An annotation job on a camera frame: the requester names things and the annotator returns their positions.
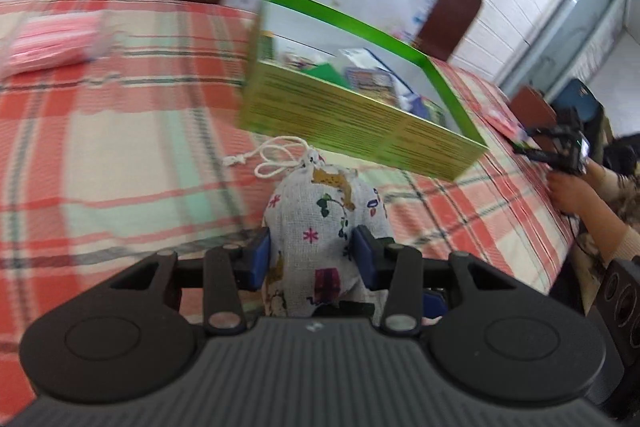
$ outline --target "human hand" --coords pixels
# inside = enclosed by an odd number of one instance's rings
[[[549,197],[554,208],[563,214],[580,214],[597,198],[595,190],[585,180],[560,171],[551,171],[546,176]]]

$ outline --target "plastic-wrapped pink packet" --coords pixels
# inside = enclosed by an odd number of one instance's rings
[[[102,11],[44,15],[19,25],[8,39],[0,78],[93,60],[104,55],[112,35]]]

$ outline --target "plaid bedsheet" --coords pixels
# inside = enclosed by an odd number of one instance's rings
[[[279,181],[221,158],[261,140],[234,125],[251,14],[156,0],[0,4],[0,38],[25,14],[108,11],[113,52],[0,82],[0,423],[33,397],[18,363],[39,315],[140,259],[241,241]],[[544,168],[511,154],[481,120],[500,91],[436,62],[490,147],[456,184],[360,166],[396,240],[425,256],[466,250],[548,291],[570,242]],[[181,310],[197,317],[199,295]]]

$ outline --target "white string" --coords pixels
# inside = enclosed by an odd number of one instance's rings
[[[289,143],[276,144],[275,142],[278,140],[288,140]],[[257,149],[251,152],[239,154],[237,156],[225,156],[224,158],[222,158],[222,165],[225,167],[230,167],[231,165],[236,165],[236,164],[244,165],[246,163],[247,158],[251,158],[251,156],[255,156],[257,153],[260,153],[260,157],[262,158],[262,163],[256,166],[256,168],[254,169],[254,174],[256,178],[261,178],[265,180],[267,178],[277,176],[278,174],[280,174],[283,171],[286,171],[287,169],[290,169],[292,167],[297,167],[298,165],[300,165],[302,156],[296,159],[295,156],[293,156],[291,151],[289,150],[290,148],[300,147],[300,146],[302,146],[305,149],[302,153],[303,155],[310,149],[309,144],[305,140],[297,136],[276,136],[275,138],[268,139],[266,142],[262,143]],[[271,151],[271,152],[278,151],[280,153],[284,153],[289,159],[288,160],[272,160],[266,156],[267,151]],[[266,167],[273,168],[273,170],[266,172],[264,174],[260,172],[262,168],[266,168]]]

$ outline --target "open cardboard box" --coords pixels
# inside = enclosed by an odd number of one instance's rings
[[[272,35],[335,55],[366,48],[415,92],[449,113],[447,126],[286,68]],[[315,147],[453,181],[486,144],[443,77],[420,51],[311,0],[264,0],[250,41],[239,124],[270,136],[300,136]]]

